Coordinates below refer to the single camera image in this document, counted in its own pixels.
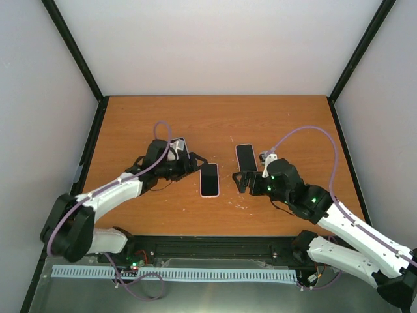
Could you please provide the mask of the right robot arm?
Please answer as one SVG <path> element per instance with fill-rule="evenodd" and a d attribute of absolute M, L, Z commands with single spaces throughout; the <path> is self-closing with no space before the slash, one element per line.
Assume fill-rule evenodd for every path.
<path fill-rule="evenodd" d="M 295 241 L 298 252 L 367 282 L 391 305 L 409 310 L 416 297 L 416 251 L 383 235 L 350 212 L 329 191 L 305 184 L 295 166 L 269 156 L 263 171 L 232 175 L 239 192 L 267 196 L 288 206 L 298 218 L 331 231 L 349 248 L 303 231 Z"/>

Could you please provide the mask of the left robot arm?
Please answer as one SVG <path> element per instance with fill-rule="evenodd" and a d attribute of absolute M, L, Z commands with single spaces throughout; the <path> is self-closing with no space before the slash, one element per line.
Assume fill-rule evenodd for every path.
<path fill-rule="evenodd" d="M 138 198 L 154 188 L 158 181 L 180 181 L 208 162 L 190 152 L 184 138 L 153 140 L 139 156 L 111 182 L 84 194 L 62 194 L 56 200 L 41 231 L 49 256 L 61 256 L 74 263 L 89 254 L 113 254 L 129 262 L 136 247 L 130 234 L 120 228 L 97 228 L 96 223 L 119 205 Z"/>

